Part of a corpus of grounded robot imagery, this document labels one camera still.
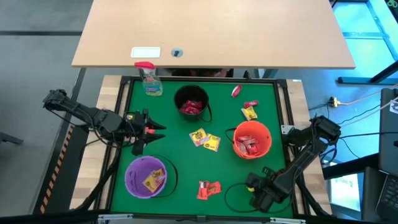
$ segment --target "gray carpet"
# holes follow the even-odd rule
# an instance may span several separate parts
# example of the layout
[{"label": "gray carpet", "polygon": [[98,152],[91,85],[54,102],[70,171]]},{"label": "gray carpet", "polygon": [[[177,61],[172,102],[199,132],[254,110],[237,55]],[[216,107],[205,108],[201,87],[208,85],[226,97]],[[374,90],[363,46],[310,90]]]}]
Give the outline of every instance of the gray carpet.
[{"label": "gray carpet", "polygon": [[[0,0],[0,30],[82,30],[91,0]],[[22,138],[21,146],[0,144],[0,216],[31,212],[40,179],[50,157],[50,149],[60,119],[42,108],[51,89],[71,92],[78,69],[70,66],[79,37],[0,37],[0,131]],[[302,79],[309,107],[322,104],[330,96],[351,101],[379,90],[380,86],[341,86],[339,76],[370,77],[391,63],[391,55],[378,40],[349,40],[356,70],[280,70],[277,78]],[[244,70],[237,70],[238,76]],[[96,104],[103,75],[134,75],[134,69],[88,69],[78,101]],[[350,107],[330,110],[330,118],[340,122],[379,102],[379,95]],[[326,114],[325,108],[312,111]],[[379,115],[343,130],[343,135],[377,131]],[[347,140],[359,156],[378,149],[377,136]],[[339,161],[354,159],[339,143]]]}]

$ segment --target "wooden desk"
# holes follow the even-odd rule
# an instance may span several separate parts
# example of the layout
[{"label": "wooden desk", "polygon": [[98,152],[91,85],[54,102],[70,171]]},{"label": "wooden desk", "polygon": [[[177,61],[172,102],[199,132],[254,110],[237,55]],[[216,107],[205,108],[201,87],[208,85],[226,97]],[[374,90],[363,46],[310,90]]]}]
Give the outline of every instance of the wooden desk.
[{"label": "wooden desk", "polygon": [[[159,58],[131,58],[160,47]],[[172,49],[183,50],[173,57]],[[354,68],[327,0],[94,0],[72,66]]]},{"label": "wooden desk", "polygon": [[[118,96],[120,86],[120,76],[104,77],[101,91],[99,93],[97,107],[103,109],[113,110],[116,104],[116,98]],[[309,125],[309,114],[307,102],[305,100],[303,85],[300,80],[287,80],[289,98],[292,106],[293,119],[298,126]],[[128,85],[125,86],[123,99],[121,101],[121,108],[124,108],[126,102],[126,93]],[[287,121],[287,113],[284,104],[283,91],[280,88],[280,98],[284,120]],[[93,133],[90,133],[88,142],[95,140],[96,137]],[[104,161],[104,150],[105,146],[101,142],[90,144],[86,147],[83,159],[78,174],[75,191],[73,193],[72,202],[70,208],[76,208],[79,206],[85,197],[93,190],[95,185],[98,183],[101,166]],[[304,172],[305,183],[307,188],[314,196],[315,200],[320,203],[322,208],[331,213],[328,195],[326,192],[325,182],[323,180],[322,168],[320,161],[315,159]],[[100,208],[104,208],[106,197],[108,195],[108,186],[105,186],[101,197]],[[296,188],[296,197],[298,201],[298,210],[303,213],[302,201],[298,188]]]}]

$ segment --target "green mat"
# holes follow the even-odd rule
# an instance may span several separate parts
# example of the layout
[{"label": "green mat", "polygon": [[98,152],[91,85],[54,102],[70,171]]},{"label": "green mat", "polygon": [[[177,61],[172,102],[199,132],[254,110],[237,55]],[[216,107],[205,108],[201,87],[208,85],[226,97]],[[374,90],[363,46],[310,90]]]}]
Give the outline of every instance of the green mat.
[{"label": "green mat", "polygon": [[[134,82],[130,111],[143,108],[149,109],[149,116],[156,122],[167,127],[157,133],[166,137],[150,143],[144,149],[144,155],[162,155],[171,160],[178,169],[178,185],[175,192],[167,197],[138,199],[126,189],[124,175],[129,164],[136,158],[131,154],[131,148],[124,148],[121,152],[119,170],[111,204],[111,212],[119,213],[154,213],[174,215],[221,215],[235,217],[292,217],[292,208],[277,214],[251,212],[238,213],[231,211],[224,202],[226,189],[236,183],[244,182],[250,172],[262,175],[264,166],[273,170],[285,167],[280,124],[278,122],[277,106],[274,87],[270,84],[242,84],[243,89],[236,98],[231,97],[235,83],[205,83],[205,82],[174,82],[163,81],[162,96],[148,96],[145,94],[142,83]],[[185,121],[178,114],[174,106],[174,94],[184,85],[199,85],[204,88],[210,98],[213,112],[213,121]],[[265,124],[272,136],[272,147],[262,158],[244,160],[238,157],[232,148],[231,142],[224,132],[245,121],[241,108],[245,101],[259,100],[255,107],[258,121]],[[204,119],[209,119],[208,111]],[[207,133],[221,138],[218,152],[195,147],[189,133],[203,128]],[[167,184],[159,195],[169,194],[175,185],[175,172],[165,159],[159,157],[168,172]],[[200,180],[210,182],[219,181],[222,192],[212,195],[208,200],[198,200],[197,193]],[[245,186],[232,188],[227,195],[228,203],[236,210],[252,210],[249,200],[252,194]],[[273,204],[270,212],[280,210],[289,203],[289,199],[282,204]]]}]

